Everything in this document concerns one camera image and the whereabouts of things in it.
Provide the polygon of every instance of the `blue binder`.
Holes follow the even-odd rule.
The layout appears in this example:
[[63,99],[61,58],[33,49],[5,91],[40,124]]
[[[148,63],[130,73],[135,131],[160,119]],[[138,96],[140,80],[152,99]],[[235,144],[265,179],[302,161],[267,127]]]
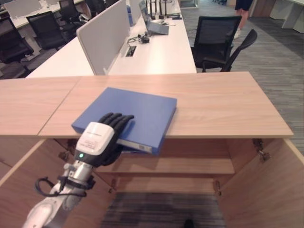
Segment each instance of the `blue binder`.
[[77,133],[82,133],[90,122],[98,122],[107,113],[134,115],[117,143],[132,150],[158,154],[176,103],[175,98],[106,88],[73,122],[72,127]]

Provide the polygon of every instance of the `wooden shelf top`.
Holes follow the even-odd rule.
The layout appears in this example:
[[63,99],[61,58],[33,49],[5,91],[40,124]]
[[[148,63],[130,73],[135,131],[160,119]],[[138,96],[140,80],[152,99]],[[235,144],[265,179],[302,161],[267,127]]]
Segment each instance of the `wooden shelf top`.
[[248,72],[82,77],[39,135],[79,137],[71,123],[107,87],[177,98],[167,138],[293,135]]
[[0,80],[0,135],[37,135],[79,79]]

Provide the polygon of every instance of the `office chair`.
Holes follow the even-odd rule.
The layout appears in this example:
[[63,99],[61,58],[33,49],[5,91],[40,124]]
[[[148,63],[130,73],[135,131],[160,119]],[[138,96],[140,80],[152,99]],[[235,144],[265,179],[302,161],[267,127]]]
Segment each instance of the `office chair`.
[[245,48],[249,47],[252,45],[255,41],[257,40],[257,32],[252,29],[242,44],[233,52],[231,57],[228,59],[228,61],[223,61],[221,59],[216,59],[216,58],[204,58],[202,61],[202,66],[203,66],[203,72],[206,72],[206,69],[210,68],[218,68],[221,67],[221,72],[227,72],[231,70],[231,66],[238,57],[239,53],[244,50]]
[[60,0],[59,5],[59,13],[61,14],[62,20],[64,20],[66,23],[73,24],[75,24],[74,22],[80,22],[79,16],[81,15],[81,13],[77,11],[73,0]]
[[67,43],[52,11],[29,16],[27,20],[36,33],[34,39],[43,50],[58,50]]
[[106,7],[112,6],[114,3],[118,2],[119,0],[105,0]]
[[105,10],[105,3],[103,0],[85,0],[85,2],[91,11],[91,18]]
[[[0,61],[5,64],[15,61],[22,64],[21,59],[33,52],[33,48],[21,37],[10,17],[0,19]],[[33,71],[24,64],[22,66],[26,74]]]
[[203,68],[202,61],[206,57],[228,60],[233,48],[233,37],[241,18],[199,17],[194,47],[191,47],[196,68]]

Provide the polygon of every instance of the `black glove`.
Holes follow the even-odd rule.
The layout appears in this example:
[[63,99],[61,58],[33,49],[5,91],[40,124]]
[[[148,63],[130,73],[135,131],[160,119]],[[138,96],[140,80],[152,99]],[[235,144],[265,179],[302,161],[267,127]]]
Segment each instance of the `black glove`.
[[120,156],[123,150],[123,146],[116,143],[118,137],[123,132],[129,120],[133,118],[133,115],[122,115],[121,113],[108,113],[104,115],[98,122],[106,124],[114,129],[114,135],[112,136],[107,147],[103,152],[101,152],[100,155],[91,155],[76,150],[75,159],[88,163],[94,167],[112,164]]

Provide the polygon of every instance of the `robotic arm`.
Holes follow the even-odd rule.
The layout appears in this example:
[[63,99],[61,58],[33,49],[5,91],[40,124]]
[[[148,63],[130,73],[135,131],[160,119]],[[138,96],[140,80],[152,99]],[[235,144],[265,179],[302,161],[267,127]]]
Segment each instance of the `robotic arm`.
[[[36,191],[46,198],[28,214],[23,228],[60,228],[70,211],[92,189],[95,181],[94,168],[112,164],[121,154],[123,147],[117,139],[133,115],[108,113],[99,122],[91,122],[76,145],[74,164],[65,164],[64,173],[54,185],[47,177],[35,184]],[[46,182],[52,190],[44,193],[40,182]]]

